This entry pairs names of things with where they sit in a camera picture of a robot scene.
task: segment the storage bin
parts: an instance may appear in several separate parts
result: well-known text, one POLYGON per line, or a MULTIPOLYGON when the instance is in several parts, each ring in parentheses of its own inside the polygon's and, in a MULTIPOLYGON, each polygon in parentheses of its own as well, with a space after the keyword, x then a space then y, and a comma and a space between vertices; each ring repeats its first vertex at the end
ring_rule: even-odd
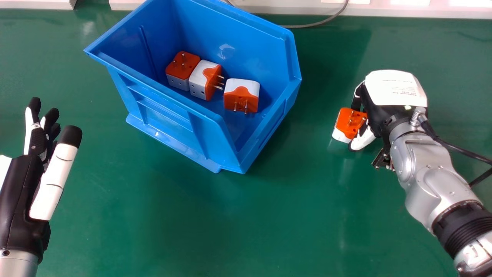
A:
POLYGON ((85 52, 107 67, 129 124, 215 173, 246 173, 301 84, 292 33, 219 0, 148 0, 85 52), (220 91, 207 102, 169 86, 182 50, 259 82, 258 113, 225 110, 220 91))

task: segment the blue container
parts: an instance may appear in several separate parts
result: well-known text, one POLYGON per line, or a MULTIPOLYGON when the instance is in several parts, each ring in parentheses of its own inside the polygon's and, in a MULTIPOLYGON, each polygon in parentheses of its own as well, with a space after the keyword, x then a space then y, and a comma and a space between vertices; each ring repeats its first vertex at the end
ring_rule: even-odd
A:
POLYGON ((301 84, 292 33, 219 0, 147 0, 85 52, 108 68, 129 124, 215 173, 246 173, 301 84), (182 50, 259 82, 258 113, 225 110, 220 91, 207 102, 169 86, 182 50))

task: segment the green tabletop surface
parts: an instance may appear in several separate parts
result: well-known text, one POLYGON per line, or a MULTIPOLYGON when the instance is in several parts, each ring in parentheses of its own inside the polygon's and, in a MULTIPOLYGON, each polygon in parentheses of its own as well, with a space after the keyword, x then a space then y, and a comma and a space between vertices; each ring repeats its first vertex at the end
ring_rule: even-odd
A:
MULTIPOLYGON (((396 176, 370 165, 382 142, 352 153, 331 133, 370 71, 400 69, 420 80, 441 137, 492 157, 492 21, 340 17, 295 30, 296 104, 240 175, 125 123, 109 74, 83 49, 127 14, 87 1, 0 10, 0 152, 22 154, 33 96, 84 131, 38 277, 456 276, 396 176)), ((487 169, 452 157, 467 180, 487 169)), ((492 179, 475 192, 491 208, 492 179)))

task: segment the white wall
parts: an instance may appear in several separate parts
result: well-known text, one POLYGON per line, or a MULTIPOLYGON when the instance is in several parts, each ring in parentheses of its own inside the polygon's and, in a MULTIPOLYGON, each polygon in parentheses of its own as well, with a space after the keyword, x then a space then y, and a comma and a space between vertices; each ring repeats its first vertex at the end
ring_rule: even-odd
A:
MULTIPOLYGON (((129 10, 137 7, 143 0, 109 0, 109 2, 113 9, 129 10)), ((343 0, 234 1, 237 6, 252 13, 275 14, 333 14, 340 8, 342 2, 343 0)), ((492 19, 492 0, 351 0, 351 2, 356 3, 349 4, 344 15, 492 19)))

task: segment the orange and white adapter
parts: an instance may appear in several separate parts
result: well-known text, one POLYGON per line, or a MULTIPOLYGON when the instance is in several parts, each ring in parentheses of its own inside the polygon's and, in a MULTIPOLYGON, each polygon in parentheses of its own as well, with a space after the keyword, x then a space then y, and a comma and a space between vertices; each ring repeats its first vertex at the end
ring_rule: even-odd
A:
POLYGON ((166 67, 167 80, 170 86, 189 91, 189 78, 200 63, 200 57, 181 51, 166 67))
POLYGON ((244 111, 245 114, 258 112, 260 83, 244 79, 228 79, 224 90, 224 108, 244 111))
POLYGON ((217 89, 223 90, 222 66, 201 60, 189 78, 191 95, 210 101, 217 89))
POLYGON ((351 142, 367 120, 367 113, 350 108, 341 108, 332 137, 338 141, 351 142))

